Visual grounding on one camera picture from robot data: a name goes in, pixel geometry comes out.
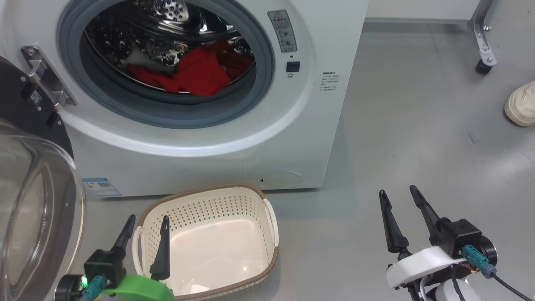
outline laundry basket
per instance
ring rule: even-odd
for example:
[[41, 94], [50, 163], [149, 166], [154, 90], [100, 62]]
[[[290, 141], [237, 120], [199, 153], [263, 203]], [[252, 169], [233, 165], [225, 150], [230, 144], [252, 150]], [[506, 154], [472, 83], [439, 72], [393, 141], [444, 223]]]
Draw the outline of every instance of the laundry basket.
[[139, 275], [151, 276], [165, 215], [171, 276], [161, 282], [177, 300], [208, 299], [251, 287], [277, 262], [279, 230], [273, 208], [262, 191], [240, 184], [175, 194], [150, 206], [132, 239]]

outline black caster wheel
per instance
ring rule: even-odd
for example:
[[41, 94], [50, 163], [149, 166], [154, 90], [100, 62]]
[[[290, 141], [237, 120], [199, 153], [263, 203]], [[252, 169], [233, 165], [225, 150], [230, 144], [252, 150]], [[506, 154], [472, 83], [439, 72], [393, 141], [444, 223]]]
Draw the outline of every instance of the black caster wheel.
[[487, 66], [483, 63], [483, 60], [480, 59], [476, 66], [476, 72], [482, 75], [487, 75], [492, 69], [492, 66]]

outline metal bracket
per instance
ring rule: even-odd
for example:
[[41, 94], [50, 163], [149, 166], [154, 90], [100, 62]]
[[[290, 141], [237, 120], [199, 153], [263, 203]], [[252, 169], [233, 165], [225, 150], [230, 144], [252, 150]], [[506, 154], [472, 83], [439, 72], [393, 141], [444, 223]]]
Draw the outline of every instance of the metal bracket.
[[43, 89], [54, 103], [56, 110], [69, 104], [77, 104], [71, 97], [71, 93], [51, 68], [39, 47], [25, 46], [20, 51], [28, 66], [32, 68], [28, 74], [29, 80]]
[[468, 22], [470, 34], [472, 35], [481, 56], [481, 61], [486, 66], [492, 67], [496, 65], [496, 57], [492, 53], [491, 47], [488, 45], [485, 31], [491, 29], [490, 26], [485, 25], [485, 17], [492, 5], [493, 0], [480, 0], [476, 11], [473, 13], [472, 19]]

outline basket handle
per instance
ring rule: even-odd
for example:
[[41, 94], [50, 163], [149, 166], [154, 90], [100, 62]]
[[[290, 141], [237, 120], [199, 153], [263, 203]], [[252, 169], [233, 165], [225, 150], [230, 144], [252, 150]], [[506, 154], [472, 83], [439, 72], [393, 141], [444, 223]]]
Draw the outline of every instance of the basket handle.
[[134, 236], [132, 237], [132, 257], [134, 259], [134, 267], [135, 271], [138, 275], [144, 275], [143, 267], [141, 266], [140, 260], [139, 260], [139, 254], [137, 249], [139, 248], [139, 237], [141, 236], [141, 232], [143, 231], [142, 226], [138, 226], [134, 231]]
[[275, 217], [275, 211], [273, 211], [273, 207], [271, 206], [271, 203], [268, 201], [268, 199], [264, 199], [264, 204], [267, 208], [268, 217], [270, 219], [271, 224], [271, 235], [273, 236], [273, 244], [275, 246], [279, 246], [279, 226], [277, 225], [277, 218]]

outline shoe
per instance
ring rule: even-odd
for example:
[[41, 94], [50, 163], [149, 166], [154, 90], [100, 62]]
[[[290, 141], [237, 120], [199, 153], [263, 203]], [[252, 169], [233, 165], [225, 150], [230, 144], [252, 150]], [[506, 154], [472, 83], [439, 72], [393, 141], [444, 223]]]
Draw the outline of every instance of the shoe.
[[505, 103], [505, 114], [519, 126], [535, 124], [535, 81], [514, 91]]

